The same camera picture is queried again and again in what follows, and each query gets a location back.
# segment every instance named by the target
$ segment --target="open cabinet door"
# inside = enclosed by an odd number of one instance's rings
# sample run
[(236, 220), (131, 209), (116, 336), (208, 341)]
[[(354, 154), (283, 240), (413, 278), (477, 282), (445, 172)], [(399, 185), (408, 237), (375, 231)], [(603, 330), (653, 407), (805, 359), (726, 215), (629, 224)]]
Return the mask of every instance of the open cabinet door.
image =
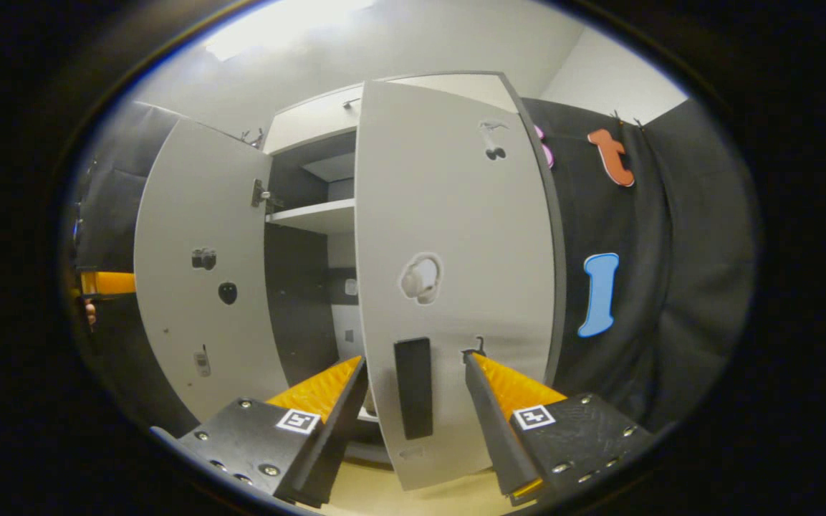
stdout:
[[(254, 180), (268, 185), (271, 166), (242, 141), (182, 120), (142, 193), (138, 306), (161, 369), (199, 421), (238, 396), (288, 388), (266, 301), (266, 208), (251, 205)], [(204, 260), (194, 260), (197, 249)]]
[[(517, 113), (392, 82), (365, 82), (364, 98), (355, 224), (365, 355), (394, 470), (403, 489), (419, 489), (491, 466), (464, 383), (461, 351), (478, 347), (477, 336), (492, 359), (544, 380), (554, 311), (547, 197)], [(424, 252), (438, 257), (439, 279), (421, 304), (402, 276)], [(406, 427), (404, 409), (417, 411)]]

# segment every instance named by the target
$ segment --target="blue foam letter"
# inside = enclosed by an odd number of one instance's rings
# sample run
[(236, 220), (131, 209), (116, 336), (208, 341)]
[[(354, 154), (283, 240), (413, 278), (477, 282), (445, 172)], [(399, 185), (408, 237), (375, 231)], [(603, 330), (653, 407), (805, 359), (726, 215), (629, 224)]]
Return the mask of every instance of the blue foam letter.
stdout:
[(613, 278), (620, 258), (613, 252), (594, 254), (585, 260), (585, 271), (590, 277), (587, 296), (587, 319), (579, 328), (579, 337), (590, 337), (613, 326), (610, 305), (613, 303)]

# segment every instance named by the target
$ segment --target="cabinet door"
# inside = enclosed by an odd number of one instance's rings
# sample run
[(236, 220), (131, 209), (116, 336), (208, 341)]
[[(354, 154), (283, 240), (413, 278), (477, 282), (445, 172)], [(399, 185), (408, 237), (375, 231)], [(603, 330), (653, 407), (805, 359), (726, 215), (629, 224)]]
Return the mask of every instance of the cabinet door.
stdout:
[[(553, 244), (536, 154), (512, 112), (471, 98), (366, 82), (356, 151), (358, 294), (381, 431), (403, 489), (491, 466), (461, 351), (543, 381), (553, 324)], [(487, 156), (481, 122), (501, 122)], [(438, 297), (420, 305), (400, 275), (438, 255)], [(394, 343), (430, 340), (432, 434), (407, 440)]]
[[(265, 205), (251, 205), (254, 180), (266, 185), (271, 165), (261, 151), (182, 120), (142, 193), (138, 304), (161, 369), (199, 421), (238, 396), (266, 399), (288, 386), (266, 303)], [(202, 248), (215, 252), (213, 267), (194, 267), (193, 251)], [(222, 300), (222, 284), (235, 285), (233, 303)]]

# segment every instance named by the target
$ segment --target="floor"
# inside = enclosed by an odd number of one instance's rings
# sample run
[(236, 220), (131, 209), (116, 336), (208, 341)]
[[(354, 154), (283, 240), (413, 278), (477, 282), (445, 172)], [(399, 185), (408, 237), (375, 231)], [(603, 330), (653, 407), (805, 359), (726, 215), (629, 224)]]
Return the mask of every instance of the floor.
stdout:
[[(530, 502), (517, 509), (527, 507)], [(344, 462), (337, 473), (330, 503), (321, 509), (303, 506), (326, 516), (433, 515), (492, 516), (513, 512), (499, 492), (495, 473), (485, 469), (439, 486), (404, 492), (393, 471), (355, 462)]]

